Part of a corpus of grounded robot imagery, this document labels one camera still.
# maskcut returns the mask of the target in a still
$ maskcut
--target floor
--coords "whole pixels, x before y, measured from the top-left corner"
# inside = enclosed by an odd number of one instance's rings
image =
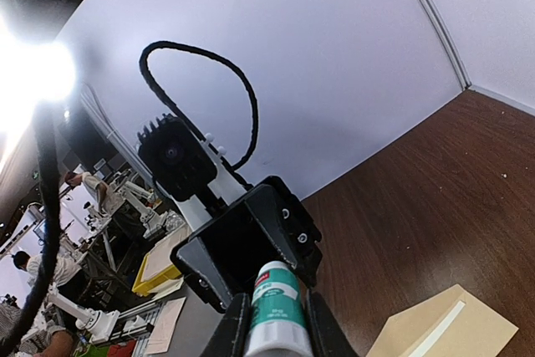
[[[312,195],[318,290],[365,355],[389,316],[459,283],[535,355],[535,118],[464,92]]]

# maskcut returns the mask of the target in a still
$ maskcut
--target green label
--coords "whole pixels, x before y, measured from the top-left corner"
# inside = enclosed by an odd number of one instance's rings
[[[272,269],[261,275],[252,295],[251,328],[279,320],[305,328],[298,280],[286,269]]]

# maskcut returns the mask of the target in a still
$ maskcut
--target cable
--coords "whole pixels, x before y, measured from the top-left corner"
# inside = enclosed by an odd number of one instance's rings
[[[180,110],[180,108],[176,105],[176,103],[169,97],[169,95],[167,95],[167,93],[156,82],[154,76],[150,72],[149,55],[157,49],[174,49],[174,50],[179,50],[181,52],[187,52],[190,54],[198,54],[205,58],[215,60],[225,65],[230,70],[232,70],[232,72],[234,72],[234,74],[237,75],[239,79],[242,81],[245,87],[245,90],[247,91],[247,95],[249,96],[249,102],[251,103],[251,112],[252,112],[251,141],[249,142],[249,146],[247,148],[245,155],[235,165],[228,166],[228,167],[232,169],[231,170],[232,172],[235,172],[236,170],[244,166],[247,163],[247,161],[249,161],[249,159],[251,158],[252,153],[257,147],[257,142],[258,142],[258,102],[257,102],[257,97],[254,93],[254,89],[252,88],[251,83],[249,83],[249,80],[247,79],[246,75],[240,70],[239,67],[237,67],[230,60],[225,59],[218,54],[214,54],[213,52],[210,52],[209,50],[205,50],[205,49],[198,48],[195,46],[185,45],[183,43],[174,43],[170,41],[158,41],[158,42],[151,43],[149,46],[143,49],[143,52],[141,53],[141,56],[140,56],[140,72],[143,78],[145,79],[145,82],[149,85],[149,88],[152,90],[152,92],[155,93],[158,99],[165,106],[167,106],[171,110],[171,112],[173,112],[177,117],[184,120],[184,122],[188,125],[190,130],[193,132],[193,134],[197,136],[199,140],[205,140],[204,135],[187,118],[187,116],[184,115],[184,113]]]
[[[0,356],[9,355],[20,339],[30,330],[33,320],[48,292],[54,276],[59,251],[59,171],[54,139],[51,106],[41,104],[33,117],[33,129],[38,146],[38,166],[41,177],[41,196],[46,216],[43,261],[32,291],[26,299],[20,319],[0,342]]]

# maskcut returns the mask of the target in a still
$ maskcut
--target cardboard box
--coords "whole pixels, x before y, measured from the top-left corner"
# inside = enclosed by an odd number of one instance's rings
[[[517,331],[456,285],[390,317],[367,357],[495,357]]]

